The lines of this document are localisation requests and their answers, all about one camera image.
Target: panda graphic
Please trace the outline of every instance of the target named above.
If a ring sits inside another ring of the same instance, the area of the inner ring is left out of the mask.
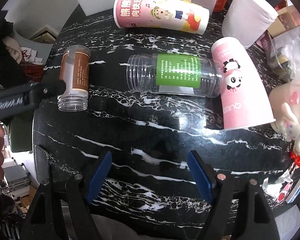
[[[238,62],[236,60],[234,60],[233,58],[229,59],[228,61],[225,61],[223,63],[223,73],[226,73],[227,71],[231,70],[231,69],[237,69],[240,68],[240,65],[238,64]]]
[[[236,91],[236,88],[241,86],[241,80],[241,71],[231,69],[226,72],[225,81],[228,90],[231,90],[232,92]]]
[[[225,61],[223,64],[223,73],[227,89],[234,92],[236,88],[241,86],[242,72],[240,71],[240,65],[233,58],[229,59],[229,61]]]

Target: white cloth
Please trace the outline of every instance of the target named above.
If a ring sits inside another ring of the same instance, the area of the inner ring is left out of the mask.
[[[222,35],[249,48],[278,17],[266,0],[233,0],[223,20]]]
[[[10,55],[19,64],[22,60],[22,53],[18,42],[9,36],[4,37],[2,42],[6,46],[6,49],[9,51]]]
[[[287,169],[273,184],[268,184],[268,179],[265,178],[262,183],[263,191],[273,198],[278,198],[280,195],[280,189],[284,182],[292,183],[293,180],[290,178],[289,169]]]

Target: brown label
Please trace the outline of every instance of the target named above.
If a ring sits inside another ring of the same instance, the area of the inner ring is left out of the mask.
[[[65,72],[65,65],[66,65],[67,57],[68,57],[67,53],[62,56],[59,80],[63,80],[63,73]]]
[[[89,56],[83,52],[76,52],[73,68],[73,90],[85,90],[88,92],[89,84]]]

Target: red plaid cloth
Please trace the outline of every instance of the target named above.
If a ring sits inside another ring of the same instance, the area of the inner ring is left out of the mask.
[[[20,67],[29,81],[40,82],[43,76],[43,65],[33,64],[31,62],[20,62]]]

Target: blue gripper pad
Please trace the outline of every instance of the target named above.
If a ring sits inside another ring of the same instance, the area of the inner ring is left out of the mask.
[[[99,195],[101,187],[106,179],[108,171],[112,164],[111,152],[100,155],[94,167],[96,167],[95,173],[91,176],[87,185],[86,201],[91,204],[92,200],[96,199]]]
[[[213,202],[213,188],[216,186],[216,181],[214,179],[213,173],[215,172],[210,165],[205,164],[199,157],[196,151],[191,151],[188,153],[188,167],[197,184],[198,190],[200,192],[201,198],[207,201],[209,204]]]

